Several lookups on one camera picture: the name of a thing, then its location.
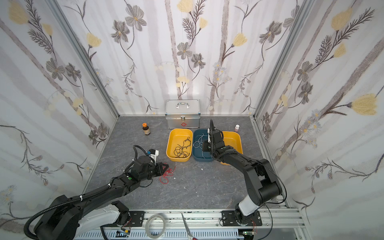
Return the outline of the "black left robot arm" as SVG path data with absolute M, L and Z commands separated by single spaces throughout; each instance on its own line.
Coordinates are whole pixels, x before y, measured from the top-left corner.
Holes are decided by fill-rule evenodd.
M 51 205 L 34 214 L 24 225 L 24 234 L 32 240 L 73 240 L 79 235 L 104 225 L 125 225 L 129 208 L 118 199 L 141 187 L 141 182 L 162 176 L 169 165 L 157 162 L 158 151 L 150 149 L 135 156 L 123 173 L 106 185 L 85 194 L 61 195 Z

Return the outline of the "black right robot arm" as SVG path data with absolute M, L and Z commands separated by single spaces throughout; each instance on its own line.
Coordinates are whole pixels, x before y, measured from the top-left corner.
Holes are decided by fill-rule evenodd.
M 215 127 L 212 119 L 207 131 L 208 140 L 203 143 L 203 151 L 209 152 L 214 160 L 234 167 L 244 176 L 247 196 L 237 204 L 236 211 L 240 217 L 249 217 L 268 201 L 288 193 L 268 160 L 252 159 L 226 145 L 224 133 Z

